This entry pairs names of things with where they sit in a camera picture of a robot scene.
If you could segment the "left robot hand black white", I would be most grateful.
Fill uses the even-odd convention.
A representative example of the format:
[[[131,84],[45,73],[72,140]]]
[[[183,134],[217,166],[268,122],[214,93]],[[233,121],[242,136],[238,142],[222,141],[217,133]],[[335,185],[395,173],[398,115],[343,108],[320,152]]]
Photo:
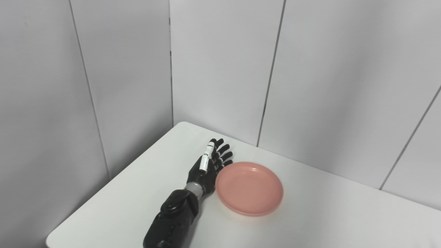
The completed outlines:
[[[220,171],[233,163],[233,152],[224,139],[211,139],[203,155],[189,170],[186,187],[200,199],[215,190],[216,178]]]

